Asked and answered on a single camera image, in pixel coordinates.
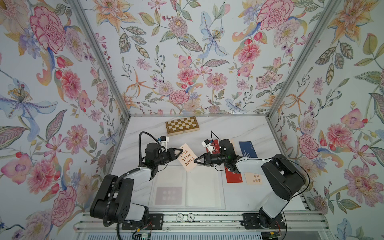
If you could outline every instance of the floral wallpaper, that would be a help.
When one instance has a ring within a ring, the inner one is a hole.
[[[384,238],[383,9],[341,1],[272,118],[311,178],[309,205],[339,240]]]
[[[126,122],[72,11],[0,0],[0,239],[74,236]]]
[[[130,113],[255,114],[272,106],[327,1],[81,3]]]

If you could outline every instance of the black bracket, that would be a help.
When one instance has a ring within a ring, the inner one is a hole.
[[[149,214],[149,221],[152,222],[152,226],[148,226],[146,230],[162,230],[163,229],[164,214]],[[123,223],[122,230],[137,230],[135,225],[131,223]]]
[[[241,226],[245,227],[245,229],[266,229],[260,226],[258,213],[242,214],[242,216],[243,221],[241,222]],[[280,229],[286,228],[283,216],[281,214],[277,215],[275,221],[267,229],[279,229],[279,227]]]

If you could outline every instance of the chessboard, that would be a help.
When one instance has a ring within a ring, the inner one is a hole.
[[[180,118],[166,122],[168,136],[199,130],[196,117]]]

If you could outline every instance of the red book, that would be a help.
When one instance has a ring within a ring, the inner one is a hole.
[[[220,148],[217,139],[214,140],[212,145],[214,146],[214,150],[212,151],[212,153],[220,153]],[[240,173],[230,172],[227,170],[227,168],[225,168],[225,176],[227,177],[227,183],[243,182],[243,178],[241,177]]]

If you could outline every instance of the white marble table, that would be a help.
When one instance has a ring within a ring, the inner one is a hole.
[[[132,117],[114,164],[112,174],[121,175],[137,167],[139,163],[138,136],[141,131],[146,131],[156,138],[160,136],[167,136],[165,122],[178,118],[181,117]],[[237,153],[241,153],[238,143],[239,141],[252,141],[259,158],[269,158],[277,153],[280,153],[268,123],[262,116],[198,116],[197,122],[200,126],[199,131],[171,136],[167,147],[179,148],[184,143],[187,143],[193,152],[197,156],[200,156],[206,152],[206,150],[202,147],[201,142],[205,139],[210,139],[210,131],[212,130],[220,139],[233,139],[235,151]],[[142,135],[141,144],[143,156],[145,154],[144,150],[146,145],[152,141],[153,139],[149,136],[144,134]],[[171,162],[169,165],[181,164],[176,160]],[[225,209],[223,209],[223,211],[258,210],[263,198],[265,197],[265,194],[263,193],[271,190],[271,187],[268,184],[257,186],[257,188],[255,188],[255,185],[247,185],[244,174],[242,175],[243,183],[230,184],[226,181],[224,171],[221,172],[221,175],[225,199]],[[263,182],[266,183],[267,179],[265,176],[263,177]],[[140,188],[140,192],[142,194],[140,196],[136,196],[135,201],[139,204],[148,206],[152,181],[142,184]],[[186,209],[172,208],[161,210],[183,211]],[[305,210],[305,207],[300,197],[295,197],[286,206],[285,210],[303,211]]]

